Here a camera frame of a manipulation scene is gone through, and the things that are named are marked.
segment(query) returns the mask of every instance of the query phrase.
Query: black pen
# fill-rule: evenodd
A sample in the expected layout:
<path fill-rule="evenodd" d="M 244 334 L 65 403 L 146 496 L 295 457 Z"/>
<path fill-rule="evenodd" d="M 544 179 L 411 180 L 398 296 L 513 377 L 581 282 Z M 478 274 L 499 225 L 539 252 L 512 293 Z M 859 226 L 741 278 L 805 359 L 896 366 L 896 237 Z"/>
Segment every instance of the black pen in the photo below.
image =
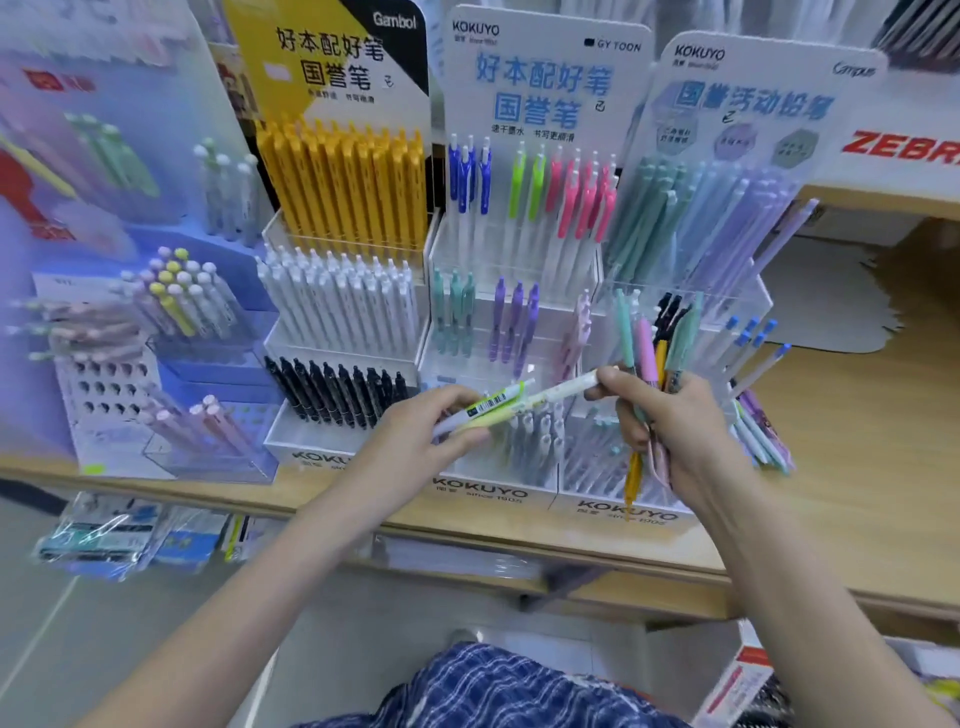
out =
<path fill-rule="evenodd" d="M 306 372 L 306 367 L 303 366 L 303 362 L 299 359 L 294 359 L 294 372 L 296 372 L 297 377 L 300 378 L 300 384 L 303 385 L 303 391 L 306 392 L 306 396 L 310 398 L 310 403 L 313 404 L 313 408 L 317 410 L 320 418 L 329 425 L 331 422 L 333 422 L 333 418 L 330 417 L 330 413 L 327 412 L 326 405 L 320 396 L 320 392 L 318 392 L 317 388 L 313 386 L 313 380 Z"/>
<path fill-rule="evenodd" d="M 390 379 L 390 375 L 387 374 L 387 370 L 383 370 L 383 374 L 380 375 L 380 383 L 383 385 L 383 400 L 381 401 L 383 409 L 386 410 L 391 404 L 394 403 L 394 383 Z"/>
<path fill-rule="evenodd" d="M 281 357 L 280 370 L 283 372 L 283 375 L 287 377 L 287 381 L 290 382 L 290 386 L 293 388 L 294 392 L 297 393 L 297 399 L 300 401 L 300 404 L 303 405 L 303 409 L 306 410 L 307 415 L 309 415 L 310 419 L 315 423 L 318 423 L 320 421 L 320 413 L 314 409 L 313 404 L 310 402 L 309 396 L 303 391 L 303 386 L 300 384 L 300 379 L 297 377 L 297 373 L 294 372 L 293 364 Z"/>
<path fill-rule="evenodd" d="M 407 383 L 403 380 L 403 375 L 400 372 L 396 373 L 396 378 L 394 379 L 396 383 L 396 391 L 394 392 L 394 401 L 404 401 L 410 397 L 410 393 L 407 392 Z"/>
<path fill-rule="evenodd" d="M 330 413 L 330 417 L 333 418 L 333 422 L 343 426 L 344 416 L 340 414 L 340 408 L 337 406 L 336 400 L 333 399 L 333 395 L 330 394 L 330 390 L 324 381 L 324 373 L 320 371 L 320 367 L 317 366 L 317 362 L 315 361 L 310 362 L 310 380 L 313 382 L 313 386 L 320 395 L 320 398 L 324 401 L 324 406 Z"/>
<path fill-rule="evenodd" d="M 280 388 L 280 392 L 282 392 L 286 400 L 290 402 L 290 406 L 293 407 L 294 412 L 297 413 L 297 417 L 301 420 L 309 420 L 310 418 L 307 417 L 303 405 L 300 404 L 300 400 L 297 399 L 297 394 L 291 388 L 290 382 L 287 381 L 287 377 L 283 375 L 283 372 L 276 365 L 276 362 L 269 356 L 264 356 L 263 366 L 267 370 L 267 373 L 274 378 L 276 386 Z"/>
<path fill-rule="evenodd" d="M 350 372 L 343 364 L 337 365 L 337 378 L 340 379 L 340 386 L 343 388 L 344 394 L 347 395 L 347 404 L 350 405 L 353 419 L 357 421 L 358 425 L 367 429 L 367 418 L 363 416 L 363 407 L 360 406 L 360 400 L 353 388 L 353 382 L 350 380 Z"/>
<path fill-rule="evenodd" d="M 324 362 L 324 381 L 326 382 L 326 388 L 330 390 L 330 395 L 333 397 L 334 401 L 337 402 L 337 409 L 343 413 L 344 420 L 349 426 L 356 426 L 353 423 L 353 415 L 350 414 L 350 408 L 347 406 L 347 395 L 346 393 L 340 391 L 340 383 L 337 381 L 337 373 L 334 372 L 333 367 L 326 362 Z"/>
<path fill-rule="evenodd" d="M 367 389 L 370 390 L 373 411 L 379 419 L 383 417 L 383 385 L 380 384 L 380 375 L 373 367 L 367 367 Z"/>
<path fill-rule="evenodd" d="M 360 367 L 353 367 L 353 386 L 356 387 L 357 397 L 360 398 L 360 404 L 363 405 L 363 414 L 371 427 L 376 427 L 376 413 L 373 411 L 373 402 L 370 390 L 367 389 L 367 382 L 363 379 L 363 372 Z"/>

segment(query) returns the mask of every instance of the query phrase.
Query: blue plaid shirt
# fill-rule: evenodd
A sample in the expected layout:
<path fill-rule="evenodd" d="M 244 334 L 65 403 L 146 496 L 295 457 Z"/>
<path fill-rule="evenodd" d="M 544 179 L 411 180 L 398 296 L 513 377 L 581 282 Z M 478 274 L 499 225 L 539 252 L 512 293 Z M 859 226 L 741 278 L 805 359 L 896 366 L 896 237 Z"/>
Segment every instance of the blue plaid shirt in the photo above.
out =
<path fill-rule="evenodd" d="M 687 728 L 635 692 L 567 675 L 483 643 L 460 643 L 398 685 L 375 714 L 296 728 Z"/>

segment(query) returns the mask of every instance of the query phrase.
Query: yellow pen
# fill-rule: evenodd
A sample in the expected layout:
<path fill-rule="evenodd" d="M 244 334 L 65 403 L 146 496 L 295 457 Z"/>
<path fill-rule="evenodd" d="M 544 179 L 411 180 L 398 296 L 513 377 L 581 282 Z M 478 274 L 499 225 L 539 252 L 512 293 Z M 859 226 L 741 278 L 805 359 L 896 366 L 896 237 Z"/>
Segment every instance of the yellow pen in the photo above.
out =
<path fill-rule="evenodd" d="M 301 164 L 298 160 L 301 158 L 302 148 L 300 138 L 297 136 L 297 130 L 294 125 L 286 122 L 283 125 L 283 138 L 286 144 L 283 146 L 282 157 L 286 159 L 285 174 L 290 189 L 294 194 L 294 206 L 297 208 L 297 217 L 300 218 L 300 227 L 304 235 L 316 237 L 317 226 L 310 214 L 310 205 L 307 203 L 306 180 L 300 175 Z"/>
<path fill-rule="evenodd" d="M 313 165 L 313 177 L 320 191 L 320 202 L 324 208 L 326 231 L 330 238 L 342 240 L 343 228 L 337 214 L 337 206 L 333 203 L 333 182 L 330 181 L 330 168 L 326 163 L 326 149 L 324 149 L 324 130 L 318 124 L 317 132 L 304 129 L 303 139 L 310 154 L 310 163 Z"/>
<path fill-rule="evenodd" d="M 367 202 L 363 195 L 363 184 L 360 183 L 360 167 L 357 163 L 354 146 L 356 131 L 350 127 L 344 132 L 343 142 L 340 145 L 344 155 L 344 171 L 347 173 L 347 190 L 350 193 L 350 208 L 353 210 L 353 221 L 357 225 L 357 240 L 370 244 L 370 225 L 367 223 Z"/>
<path fill-rule="evenodd" d="M 303 235 L 305 233 L 306 220 L 300 212 L 299 186 L 297 185 L 297 175 L 293 168 L 293 161 L 290 159 L 290 143 L 286 135 L 273 122 L 273 133 L 271 137 L 274 141 L 274 156 L 276 157 L 276 167 L 279 178 L 283 181 L 283 186 L 287 190 L 287 201 L 289 206 L 285 206 L 283 212 L 293 223 L 294 232 Z"/>
<path fill-rule="evenodd" d="M 394 246 L 396 237 L 396 214 L 394 213 L 393 177 L 390 174 L 389 149 L 380 144 L 373 146 L 373 177 L 376 179 L 376 193 L 383 209 L 383 232 L 387 244 Z"/>
<path fill-rule="evenodd" d="M 410 220 L 416 250 L 422 250 L 426 241 L 426 200 L 423 199 L 423 148 L 413 147 L 407 154 L 407 177 L 410 180 Z"/>
<path fill-rule="evenodd" d="M 340 152 L 341 137 L 340 130 L 336 124 L 333 125 L 333 131 L 324 137 L 324 148 L 326 149 L 326 161 L 330 165 L 330 178 L 333 181 L 333 199 L 337 203 L 337 210 L 340 212 L 340 225 L 344 229 L 344 239 L 347 241 L 356 240 L 356 227 L 353 224 L 353 213 L 350 210 L 350 200 L 347 192 L 347 172 L 344 169 L 344 158 Z"/>
<path fill-rule="evenodd" d="M 410 201 L 407 194 L 406 167 L 407 145 L 405 141 L 395 141 L 393 145 L 394 192 L 396 193 L 396 219 L 399 222 L 401 247 L 411 248 L 413 234 L 410 231 Z"/>
<path fill-rule="evenodd" d="M 167 287 L 163 285 L 163 283 L 151 283 L 150 292 L 156 296 L 158 301 L 160 301 L 160 305 L 163 306 L 164 311 L 170 314 L 170 318 L 177 322 L 177 326 L 180 328 L 180 331 L 183 332 L 184 336 L 197 335 L 197 330 L 193 328 L 193 325 L 183 313 L 183 309 L 180 308 L 180 304 L 177 303 L 177 300 L 167 293 Z"/>
<path fill-rule="evenodd" d="M 274 185 L 276 196 L 280 201 L 280 208 L 287 215 L 287 220 L 293 227 L 296 223 L 293 201 L 290 199 L 290 192 L 287 190 L 286 182 L 283 179 L 280 162 L 276 158 L 276 149 L 274 148 L 275 130 L 276 124 L 273 122 L 269 124 L 262 121 L 257 122 L 256 148 L 260 150 L 260 156 L 263 157 L 263 163 L 267 167 L 267 176 Z"/>
<path fill-rule="evenodd" d="M 320 208 L 319 195 L 317 194 L 317 181 L 313 176 L 313 164 L 310 162 L 310 154 L 297 128 L 293 124 L 288 126 L 287 138 L 290 140 L 290 151 L 293 153 L 294 163 L 297 165 L 297 174 L 303 185 L 303 196 L 307 204 L 310 219 L 313 222 L 314 235 L 316 237 L 326 238 L 327 226 L 324 219 L 324 212 Z"/>
<path fill-rule="evenodd" d="M 357 163 L 360 166 L 360 181 L 363 183 L 364 199 L 367 201 L 367 213 L 370 215 L 370 238 L 374 245 L 383 245 L 383 210 L 376 200 L 376 181 L 373 178 L 373 159 L 370 154 L 370 142 L 357 138 Z"/>

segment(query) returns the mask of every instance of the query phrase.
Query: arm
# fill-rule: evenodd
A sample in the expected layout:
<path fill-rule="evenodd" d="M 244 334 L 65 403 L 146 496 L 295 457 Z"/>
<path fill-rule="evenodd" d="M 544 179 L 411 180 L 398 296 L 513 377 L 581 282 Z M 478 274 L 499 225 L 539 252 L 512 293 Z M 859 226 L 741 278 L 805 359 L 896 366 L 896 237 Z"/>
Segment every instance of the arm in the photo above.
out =
<path fill-rule="evenodd" d="M 360 536 L 413 498 L 486 429 L 430 444 L 441 413 L 479 396 L 431 390 L 395 404 L 348 468 L 299 510 L 276 540 L 234 574 L 77 728 L 227 725 L 323 578 Z"/>
<path fill-rule="evenodd" d="M 670 449 L 677 495 L 716 544 L 801 725 L 955 728 L 766 493 L 705 381 L 685 376 L 680 393 L 668 395 L 613 367 L 598 375 L 591 395 L 622 398 L 624 439 L 635 447 L 647 439 L 631 402 Z"/>

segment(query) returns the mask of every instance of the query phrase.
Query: forearm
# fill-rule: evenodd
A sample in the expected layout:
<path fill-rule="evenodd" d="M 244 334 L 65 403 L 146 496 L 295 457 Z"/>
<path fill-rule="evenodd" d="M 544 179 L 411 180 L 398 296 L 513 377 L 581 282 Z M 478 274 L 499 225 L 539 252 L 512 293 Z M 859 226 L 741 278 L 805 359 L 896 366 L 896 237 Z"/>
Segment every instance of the forearm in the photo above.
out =
<path fill-rule="evenodd" d="M 303 508 L 77 728 L 226 725 L 323 577 L 377 526 L 347 483 Z"/>
<path fill-rule="evenodd" d="M 720 448 L 695 509 L 801 725 L 952 725 L 742 454 Z"/>

